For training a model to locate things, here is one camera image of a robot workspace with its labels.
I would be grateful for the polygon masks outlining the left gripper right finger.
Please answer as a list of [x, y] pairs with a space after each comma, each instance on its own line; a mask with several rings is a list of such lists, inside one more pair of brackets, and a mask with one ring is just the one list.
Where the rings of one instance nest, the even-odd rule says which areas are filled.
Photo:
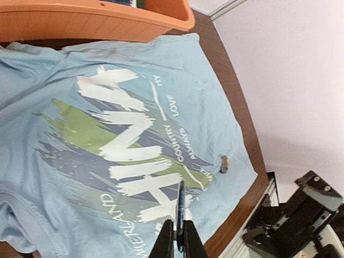
[[185, 258], [208, 258], [207, 252], [202, 244], [193, 221], [184, 221], [184, 251]]

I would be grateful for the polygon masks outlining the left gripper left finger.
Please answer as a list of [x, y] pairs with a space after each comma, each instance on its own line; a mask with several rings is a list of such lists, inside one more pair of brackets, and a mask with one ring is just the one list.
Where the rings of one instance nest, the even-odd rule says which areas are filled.
[[174, 224], [167, 219], [161, 228], [149, 258], [172, 258], [174, 257]]

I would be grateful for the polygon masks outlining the white round brooch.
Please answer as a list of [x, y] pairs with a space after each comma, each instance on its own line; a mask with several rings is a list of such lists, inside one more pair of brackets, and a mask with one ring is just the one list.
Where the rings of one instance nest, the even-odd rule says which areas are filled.
[[177, 243], [177, 249], [180, 253], [184, 250], [184, 217], [185, 217], [185, 181], [180, 181], [178, 189], [178, 199], [176, 205], [176, 230], [175, 240]]

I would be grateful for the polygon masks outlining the painted round brooch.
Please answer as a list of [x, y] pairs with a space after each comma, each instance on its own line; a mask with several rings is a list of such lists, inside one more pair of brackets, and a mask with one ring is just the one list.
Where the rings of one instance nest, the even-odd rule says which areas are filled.
[[219, 172], [221, 174], [225, 174], [228, 172], [229, 167], [230, 167], [230, 160], [229, 157], [227, 155], [220, 155], [220, 168], [219, 168]]

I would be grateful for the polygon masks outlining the light blue printed t-shirt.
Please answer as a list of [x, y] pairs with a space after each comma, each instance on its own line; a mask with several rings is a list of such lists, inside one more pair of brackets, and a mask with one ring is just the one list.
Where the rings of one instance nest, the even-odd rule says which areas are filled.
[[18, 252], [147, 257], [182, 180], [206, 241], [256, 176], [197, 34], [1, 48], [1, 240]]

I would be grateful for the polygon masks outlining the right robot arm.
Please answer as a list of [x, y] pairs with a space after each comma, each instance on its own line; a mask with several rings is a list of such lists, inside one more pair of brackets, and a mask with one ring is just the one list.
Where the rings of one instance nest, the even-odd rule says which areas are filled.
[[255, 211], [243, 242], [259, 257], [343, 257], [343, 197], [311, 170], [295, 183], [286, 203]]

